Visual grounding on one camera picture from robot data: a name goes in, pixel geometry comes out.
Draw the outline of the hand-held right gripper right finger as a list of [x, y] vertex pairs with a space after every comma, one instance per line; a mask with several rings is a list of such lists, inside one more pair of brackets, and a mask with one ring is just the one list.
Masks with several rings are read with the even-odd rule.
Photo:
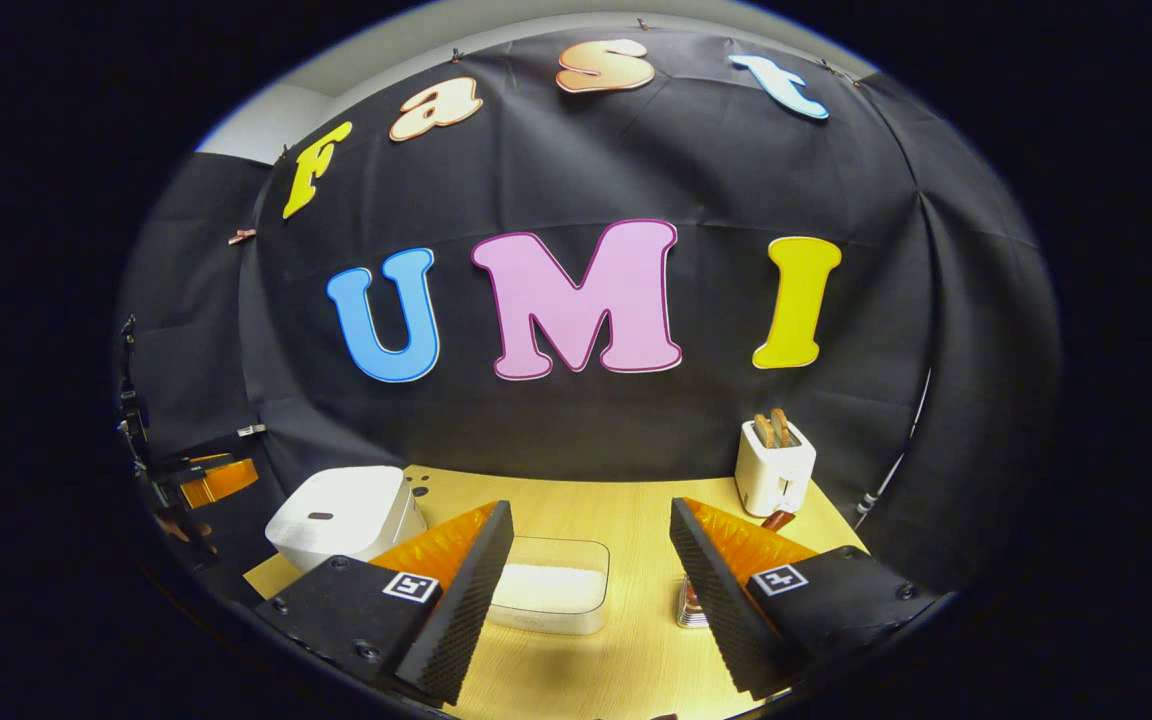
[[814, 552], [694, 498], [672, 501], [669, 538], [733, 685], [755, 700], [817, 691], [941, 609], [867, 551]]

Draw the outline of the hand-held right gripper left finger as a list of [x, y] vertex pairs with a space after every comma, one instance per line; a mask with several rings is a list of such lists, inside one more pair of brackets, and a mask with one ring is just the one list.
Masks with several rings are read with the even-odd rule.
[[513, 539], [511, 505], [484, 503], [376, 559], [334, 555], [255, 614], [353, 682], [457, 705]]

